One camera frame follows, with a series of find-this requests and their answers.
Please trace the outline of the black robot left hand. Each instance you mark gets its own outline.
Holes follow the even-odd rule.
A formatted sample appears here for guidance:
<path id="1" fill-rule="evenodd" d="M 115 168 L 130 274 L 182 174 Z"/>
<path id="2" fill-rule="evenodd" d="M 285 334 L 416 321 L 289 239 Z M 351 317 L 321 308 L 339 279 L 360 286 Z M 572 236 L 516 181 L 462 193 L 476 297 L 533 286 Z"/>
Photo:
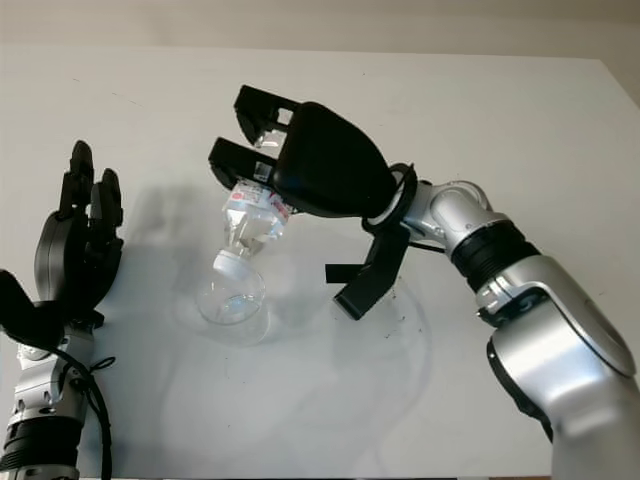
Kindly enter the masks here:
<path id="1" fill-rule="evenodd" d="M 119 179 L 110 168 L 94 179 L 90 146 L 78 140 L 64 173 L 59 206 L 45 221 L 35 254 L 36 287 L 65 321 L 102 326 L 96 307 L 109 292 L 124 242 Z"/>

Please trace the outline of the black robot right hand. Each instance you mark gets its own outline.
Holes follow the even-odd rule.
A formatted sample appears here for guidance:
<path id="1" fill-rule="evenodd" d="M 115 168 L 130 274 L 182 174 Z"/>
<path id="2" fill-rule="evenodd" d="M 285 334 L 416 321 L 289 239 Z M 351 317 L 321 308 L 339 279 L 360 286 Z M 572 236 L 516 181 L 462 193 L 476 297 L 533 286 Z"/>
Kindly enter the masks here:
<path id="1" fill-rule="evenodd" d="M 254 181 L 295 209 L 323 218 L 373 218 L 391 203 L 397 183 L 381 152 L 327 107 L 244 85 L 234 110 L 250 143 L 273 131 L 285 138 L 275 158 L 217 138 L 208 160 L 225 188 Z"/>

